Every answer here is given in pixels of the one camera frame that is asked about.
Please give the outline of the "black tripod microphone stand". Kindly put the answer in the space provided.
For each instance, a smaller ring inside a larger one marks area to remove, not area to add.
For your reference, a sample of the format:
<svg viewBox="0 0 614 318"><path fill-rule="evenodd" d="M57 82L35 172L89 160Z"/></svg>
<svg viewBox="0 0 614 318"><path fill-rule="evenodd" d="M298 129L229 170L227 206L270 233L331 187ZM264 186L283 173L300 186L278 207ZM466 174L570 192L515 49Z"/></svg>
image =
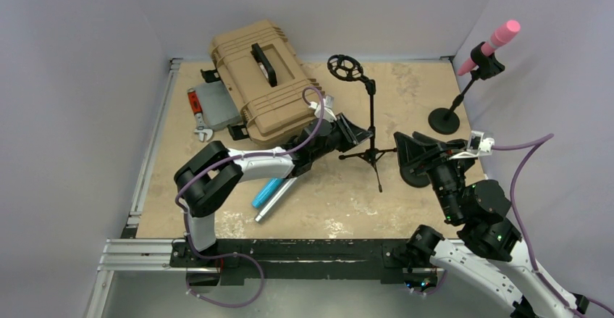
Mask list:
<svg viewBox="0 0 614 318"><path fill-rule="evenodd" d="M367 162L375 171L377 177L377 185L380 193L383 192L382 183L377 169L377 162L386 153L396 153L396 148L378 149L376 147L376 126L374 121L374 96L377 92L376 81L365 76L363 67L359 61L344 54L334 54L327 60L327 69L338 80L345 82L361 82L364 84L366 92L369 96L369 127L368 131L372 133L369 139L369 147L361 153L357 154L342 154L338 156L339 160L357 157Z"/></svg>

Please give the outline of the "grey silver microphone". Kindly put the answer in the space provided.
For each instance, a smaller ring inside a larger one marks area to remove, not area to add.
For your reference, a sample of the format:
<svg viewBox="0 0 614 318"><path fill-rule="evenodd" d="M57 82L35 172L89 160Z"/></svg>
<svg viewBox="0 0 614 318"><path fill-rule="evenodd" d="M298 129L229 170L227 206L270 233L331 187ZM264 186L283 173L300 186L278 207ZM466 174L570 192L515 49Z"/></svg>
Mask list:
<svg viewBox="0 0 614 318"><path fill-rule="evenodd" d="M261 207L258 209L258 214L254 217L254 220L257 223L263 222L274 209L280 204L285 195L291 190L291 188L298 181L297 177L284 179L285 181L279 187L276 193L272 195L272 197Z"/></svg>

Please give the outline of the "blue microphone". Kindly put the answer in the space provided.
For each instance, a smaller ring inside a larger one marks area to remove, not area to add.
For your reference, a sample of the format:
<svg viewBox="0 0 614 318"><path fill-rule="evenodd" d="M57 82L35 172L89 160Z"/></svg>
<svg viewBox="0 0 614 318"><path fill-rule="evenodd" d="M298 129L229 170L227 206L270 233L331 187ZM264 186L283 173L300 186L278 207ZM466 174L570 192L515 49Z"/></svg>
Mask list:
<svg viewBox="0 0 614 318"><path fill-rule="evenodd" d="M251 202L251 206L256 209L261 208L272 197L272 195L277 192L284 181L285 180L283 178L272 178L269 180L256 194Z"/></svg>

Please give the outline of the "black round-base shock-mount stand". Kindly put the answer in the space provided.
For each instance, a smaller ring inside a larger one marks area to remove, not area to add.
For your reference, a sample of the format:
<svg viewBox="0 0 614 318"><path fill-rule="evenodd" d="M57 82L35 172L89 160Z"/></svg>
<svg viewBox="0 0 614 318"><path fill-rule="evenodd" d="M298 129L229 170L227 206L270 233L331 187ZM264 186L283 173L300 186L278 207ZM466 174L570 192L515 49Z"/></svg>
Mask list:
<svg viewBox="0 0 614 318"><path fill-rule="evenodd" d="M430 185L430 180L425 174L418 174L415 171L416 165L413 162L399 162L399 168L402 180L409 186L425 188Z"/></svg>

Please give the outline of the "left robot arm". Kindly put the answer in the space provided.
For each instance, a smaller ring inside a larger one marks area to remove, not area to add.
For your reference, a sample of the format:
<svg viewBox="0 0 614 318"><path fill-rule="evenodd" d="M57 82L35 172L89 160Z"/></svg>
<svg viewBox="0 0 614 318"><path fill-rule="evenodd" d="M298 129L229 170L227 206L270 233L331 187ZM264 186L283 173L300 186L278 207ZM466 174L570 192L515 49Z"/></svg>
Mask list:
<svg viewBox="0 0 614 318"><path fill-rule="evenodd" d="M374 137L372 128L352 123L344 114L314 120L287 143L263 151L240 151L213 141L174 174L175 198L184 214L188 258L199 267L216 256L215 213L234 188L251 180L290 179L307 173L333 151L345 153Z"/></svg>

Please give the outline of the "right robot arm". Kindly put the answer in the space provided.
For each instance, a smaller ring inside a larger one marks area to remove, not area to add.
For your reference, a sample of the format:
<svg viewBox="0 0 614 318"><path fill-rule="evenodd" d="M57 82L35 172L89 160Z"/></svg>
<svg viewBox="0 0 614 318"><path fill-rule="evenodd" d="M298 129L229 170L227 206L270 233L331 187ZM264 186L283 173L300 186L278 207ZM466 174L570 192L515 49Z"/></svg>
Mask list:
<svg viewBox="0 0 614 318"><path fill-rule="evenodd" d="M426 175L445 216L459 226L462 251L433 227L419 225L396 254L408 268L433 265L453 272L507 307L511 317L584 317L590 300L558 284L535 259L529 239L508 212L511 195L496 180L466 184L465 172L496 150L492 136L472 131L469 140L439 141L414 132L393 135L402 169Z"/></svg>

